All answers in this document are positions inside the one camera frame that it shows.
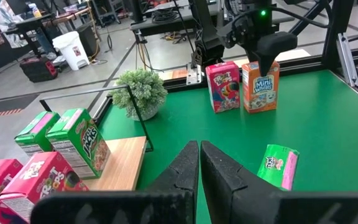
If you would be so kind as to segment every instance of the metal bracket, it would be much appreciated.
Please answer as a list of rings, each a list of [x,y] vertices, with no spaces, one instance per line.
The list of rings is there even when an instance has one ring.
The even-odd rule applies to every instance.
[[[339,59],[341,61],[345,81],[351,87],[358,86],[356,66],[354,65],[352,50],[349,46],[349,41],[345,33],[338,34],[336,46],[338,49]]]
[[[187,77],[186,85],[194,85],[201,83],[201,66],[197,65],[196,68],[191,68],[191,63],[187,64]]]

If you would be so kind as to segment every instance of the orange cereal box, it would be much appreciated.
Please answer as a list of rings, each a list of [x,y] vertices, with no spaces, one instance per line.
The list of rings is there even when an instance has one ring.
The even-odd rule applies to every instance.
[[[274,110],[277,107],[280,65],[274,61],[265,77],[260,76],[258,62],[242,65],[242,94],[248,113]]]

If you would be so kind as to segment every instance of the wooden block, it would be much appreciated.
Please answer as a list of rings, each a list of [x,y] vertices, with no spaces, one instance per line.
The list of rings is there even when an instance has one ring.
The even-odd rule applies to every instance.
[[[175,78],[183,78],[187,76],[187,70],[181,69],[181,70],[175,70],[175,71],[168,71],[168,72],[160,72],[158,75],[162,80],[171,80]]]
[[[146,147],[146,137],[106,141],[111,154],[98,179],[84,180],[90,190],[135,190]]]

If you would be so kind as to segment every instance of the wooden board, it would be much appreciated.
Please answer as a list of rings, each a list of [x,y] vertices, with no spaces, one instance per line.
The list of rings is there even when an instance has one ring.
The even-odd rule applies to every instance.
[[[187,69],[160,72],[158,74],[162,80],[171,80],[175,78],[183,78],[187,76]]]
[[[303,49],[289,50],[287,52],[283,52],[283,53],[279,54],[276,58],[276,61],[282,62],[284,60],[291,60],[291,59],[309,57],[309,56],[310,56],[310,54]],[[248,58],[243,58],[243,59],[234,61],[234,63],[236,63],[236,65],[238,67],[241,67],[243,64],[248,63],[248,62],[249,62]],[[183,77],[186,77],[187,74],[188,74],[188,72],[186,69],[158,73],[158,75],[160,76],[160,78],[162,80],[183,78]]]
[[[146,137],[106,141],[111,154],[98,179],[84,180],[90,190],[135,190],[145,152]]]

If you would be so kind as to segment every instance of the metal frame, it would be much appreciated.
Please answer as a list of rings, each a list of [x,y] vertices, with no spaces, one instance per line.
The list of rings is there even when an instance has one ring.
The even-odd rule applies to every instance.
[[[147,148],[146,152],[154,151],[153,143],[152,143],[152,141],[151,141],[151,139],[149,137],[149,134],[148,134],[148,132],[146,130],[146,126],[144,124],[144,121],[143,121],[142,116],[140,114],[139,108],[137,107],[135,97],[134,97],[129,85],[110,86],[110,87],[98,88],[98,89],[94,89],[94,90],[81,91],[81,92],[78,92],[78,93],[69,93],[69,94],[63,94],[63,95],[57,95],[57,96],[47,96],[47,97],[42,98],[40,100],[40,103],[41,103],[41,105],[43,106],[43,108],[46,111],[52,111],[50,109],[49,105],[47,104],[46,100],[59,99],[59,98],[64,98],[64,97],[69,97],[69,96],[78,96],[78,95],[84,95],[84,94],[88,94],[88,93],[96,93],[96,92],[107,91],[107,90],[118,90],[118,89],[121,89],[121,88],[125,88],[128,91],[129,96],[131,98],[131,101],[134,104],[134,108],[136,110],[136,114],[137,114],[137,116],[139,118],[140,124],[142,125],[143,132],[146,135],[146,139],[147,139],[148,143],[150,144],[150,148]],[[112,102],[112,100],[110,101],[110,100],[105,99],[103,101],[101,107],[99,107],[97,112],[95,113],[95,115],[97,115],[97,116],[96,116],[96,120],[94,120],[94,121],[95,121],[97,126],[100,124],[101,115],[106,114],[107,109],[109,108],[109,105],[111,105],[111,102]]]

